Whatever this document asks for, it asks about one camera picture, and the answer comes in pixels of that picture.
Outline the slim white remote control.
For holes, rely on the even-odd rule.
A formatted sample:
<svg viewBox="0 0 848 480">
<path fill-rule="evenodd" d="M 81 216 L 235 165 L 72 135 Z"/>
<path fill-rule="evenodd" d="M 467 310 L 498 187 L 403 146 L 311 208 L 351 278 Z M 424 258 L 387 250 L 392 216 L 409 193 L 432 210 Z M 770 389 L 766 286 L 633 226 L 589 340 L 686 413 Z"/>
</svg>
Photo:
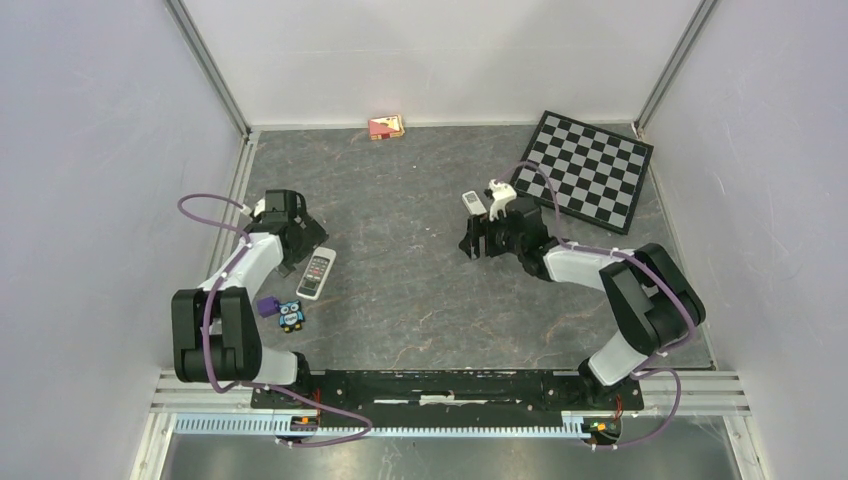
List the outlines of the slim white remote control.
<svg viewBox="0 0 848 480">
<path fill-rule="evenodd" d="M 464 192 L 461 195 L 461 200 L 470 216 L 485 215 L 488 212 L 487 207 L 474 190 Z"/>
</svg>

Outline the white remote red buttons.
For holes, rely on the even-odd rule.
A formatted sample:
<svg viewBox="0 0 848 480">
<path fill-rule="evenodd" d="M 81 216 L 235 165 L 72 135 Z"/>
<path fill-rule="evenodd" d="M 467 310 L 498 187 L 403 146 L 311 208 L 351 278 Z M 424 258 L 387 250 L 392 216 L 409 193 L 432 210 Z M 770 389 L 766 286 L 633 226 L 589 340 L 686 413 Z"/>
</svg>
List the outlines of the white remote red buttons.
<svg viewBox="0 0 848 480">
<path fill-rule="evenodd" d="M 297 286 L 296 295 L 305 300 L 317 300 L 324 289 L 336 258 L 335 250 L 326 247 L 316 248 L 307 262 Z"/>
</svg>

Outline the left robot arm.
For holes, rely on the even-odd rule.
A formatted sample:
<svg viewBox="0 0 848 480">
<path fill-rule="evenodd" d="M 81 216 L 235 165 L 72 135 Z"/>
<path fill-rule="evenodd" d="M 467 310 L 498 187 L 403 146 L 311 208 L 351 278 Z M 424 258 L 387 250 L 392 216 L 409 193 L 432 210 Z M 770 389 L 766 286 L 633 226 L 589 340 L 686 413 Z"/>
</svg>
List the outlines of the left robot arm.
<svg viewBox="0 0 848 480">
<path fill-rule="evenodd" d="M 171 300 L 176 376 L 217 391 L 241 382 L 276 384 L 281 400 L 302 407 L 314 394 L 314 381 L 303 372 L 305 360 L 263 344 L 253 302 L 271 273 L 293 272 L 328 234 L 294 190 L 268 190 L 254 206 L 229 203 L 249 218 L 234 230 L 236 249 L 207 280 Z"/>
</svg>

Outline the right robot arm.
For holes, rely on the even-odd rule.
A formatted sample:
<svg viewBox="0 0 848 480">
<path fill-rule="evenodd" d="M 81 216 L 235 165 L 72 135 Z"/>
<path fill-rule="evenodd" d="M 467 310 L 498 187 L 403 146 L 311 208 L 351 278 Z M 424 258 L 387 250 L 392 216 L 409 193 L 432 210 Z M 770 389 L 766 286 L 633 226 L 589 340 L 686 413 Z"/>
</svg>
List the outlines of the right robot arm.
<svg viewBox="0 0 848 480">
<path fill-rule="evenodd" d="M 606 406 L 645 362 L 688 339 L 706 318 L 701 298 L 659 244 L 588 247 L 550 235 L 540 207 L 530 200 L 486 208 L 473 191 L 461 200 L 469 217 L 458 247 L 469 258 L 512 254 L 532 277 L 606 295 L 617 330 L 578 367 L 578 396 L 591 408 Z"/>
</svg>

